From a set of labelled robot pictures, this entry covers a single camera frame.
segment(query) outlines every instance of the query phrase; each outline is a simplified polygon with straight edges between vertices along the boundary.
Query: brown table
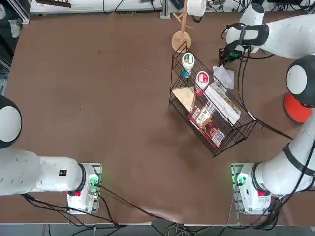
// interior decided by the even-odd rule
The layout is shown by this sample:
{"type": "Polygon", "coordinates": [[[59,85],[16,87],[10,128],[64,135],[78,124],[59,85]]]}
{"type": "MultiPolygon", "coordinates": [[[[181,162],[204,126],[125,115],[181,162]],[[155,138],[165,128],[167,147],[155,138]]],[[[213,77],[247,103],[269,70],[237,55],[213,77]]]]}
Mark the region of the brown table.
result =
{"type": "MultiPolygon", "coordinates": [[[[269,13],[265,19],[290,15],[269,13]]],[[[218,64],[222,30],[239,18],[237,13],[206,14],[196,24],[189,17],[188,24],[195,26],[189,30],[191,50],[209,68],[218,64]]],[[[22,135],[14,146],[38,155],[101,162],[103,184],[169,220],[225,224],[232,197],[230,164],[273,158],[288,139],[257,125],[246,141],[212,159],[179,113],[168,107],[171,37],[178,29],[176,20],[161,20],[157,14],[32,18],[21,32],[6,91],[23,115],[22,135]]],[[[291,62],[250,60],[244,96],[253,114],[295,135],[300,126],[283,108],[291,62]]],[[[116,221],[153,220],[103,195],[116,221]]],[[[66,204],[65,193],[35,196],[66,204]]],[[[315,225],[313,197],[296,194],[279,223],[315,225]]],[[[0,207],[3,223],[66,222],[20,196],[1,197],[0,207]]],[[[103,206],[99,215],[107,216],[103,206]]],[[[251,221],[242,217],[241,223],[251,221]]],[[[235,207],[229,223],[237,223],[235,207]]]]}

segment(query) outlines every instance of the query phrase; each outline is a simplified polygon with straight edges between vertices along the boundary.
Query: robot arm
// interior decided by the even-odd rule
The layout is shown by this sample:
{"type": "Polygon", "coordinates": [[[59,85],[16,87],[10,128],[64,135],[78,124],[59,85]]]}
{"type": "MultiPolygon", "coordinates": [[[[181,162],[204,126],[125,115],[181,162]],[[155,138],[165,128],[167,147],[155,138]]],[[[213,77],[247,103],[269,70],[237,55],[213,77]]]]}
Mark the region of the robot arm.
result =
{"type": "Polygon", "coordinates": [[[262,24],[263,16],[262,6],[251,4],[240,22],[228,27],[227,48],[242,52],[242,46],[253,46],[293,59],[315,52],[315,15],[295,16],[262,24]]]}
{"type": "Polygon", "coordinates": [[[0,96],[0,196],[29,192],[67,192],[68,206],[88,213],[98,209],[101,165],[67,157],[37,156],[10,146],[22,130],[17,106],[0,96]]]}
{"type": "MultiPolygon", "coordinates": [[[[253,24],[250,18],[261,17],[263,9],[252,4],[244,15],[249,20],[230,25],[227,29],[224,57],[241,55],[252,47],[275,55],[297,59],[286,74],[286,84],[292,96],[303,106],[315,104],[315,16],[302,15],[267,24],[253,24]]],[[[315,108],[295,139],[273,159],[245,164],[237,181],[246,214],[261,214],[269,205],[271,194],[290,194],[301,176],[315,140],[315,108]]],[[[296,191],[314,185],[315,153],[296,191]]]]}

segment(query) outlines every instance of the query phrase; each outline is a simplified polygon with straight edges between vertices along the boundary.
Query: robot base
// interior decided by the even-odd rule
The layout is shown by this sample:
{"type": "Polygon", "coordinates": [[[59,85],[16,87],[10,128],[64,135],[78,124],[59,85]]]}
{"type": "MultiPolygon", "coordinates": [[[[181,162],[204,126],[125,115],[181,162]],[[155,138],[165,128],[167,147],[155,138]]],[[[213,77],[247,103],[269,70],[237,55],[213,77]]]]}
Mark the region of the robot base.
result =
{"type": "Polygon", "coordinates": [[[252,167],[253,163],[247,164],[232,164],[233,178],[235,177],[238,186],[235,187],[234,198],[238,199],[237,206],[239,212],[249,215],[261,215],[269,207],[271,201],[271,194],[268,196],[259,196],[258,191],[252,184],[252,167]]]}
{"type": "MultiPolygon", "coordinates": [[[[80,192],[74,196],[67,194],[68,207],[85,211],[86,213],[98,212],[100,187],[94,184],[100,184],[102,177],[102,164],[82,163],[86,171],[85,185],[80,192]]],[[[71,214],[84,214],[82,212],[69,210],[71,214]]]]}

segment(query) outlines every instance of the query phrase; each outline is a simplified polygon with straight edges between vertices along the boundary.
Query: wooden stand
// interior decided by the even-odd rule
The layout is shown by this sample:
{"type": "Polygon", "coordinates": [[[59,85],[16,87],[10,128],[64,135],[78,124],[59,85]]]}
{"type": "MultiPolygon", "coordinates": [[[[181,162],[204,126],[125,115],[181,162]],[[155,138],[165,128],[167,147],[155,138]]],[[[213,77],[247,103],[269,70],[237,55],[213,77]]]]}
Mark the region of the wooden stand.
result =
{"type": "Polygon", "coordinates": [[[179,48],[184,42],[186,42],[187,48],[191,46],[191,38],[187,32],[185,32],[185,27],[194,29],[191,26],[186,25],[186,18],[187,18],[187,0],[184,1],[184,11],[182,14],[177,16],[173,13],[175,18],[182,24],[181,31],[176,32],[172,37],[172,46],[173,49],[177,52],[180,52],[182,48],[179,48]]]}

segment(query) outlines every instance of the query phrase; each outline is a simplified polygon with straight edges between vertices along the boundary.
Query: red emergency stop button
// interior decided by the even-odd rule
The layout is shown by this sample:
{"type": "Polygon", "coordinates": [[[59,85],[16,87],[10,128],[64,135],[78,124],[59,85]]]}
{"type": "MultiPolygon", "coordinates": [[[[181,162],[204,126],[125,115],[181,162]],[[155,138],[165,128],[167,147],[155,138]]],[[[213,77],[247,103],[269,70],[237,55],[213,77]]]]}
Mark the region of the red emergency stop button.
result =
{"type": "Polygon", "coordinates": [[[264,192],[260,191],[260,190],[257,191],[257,194],[258,194],[258,196],[264,196],[264,192]]]}

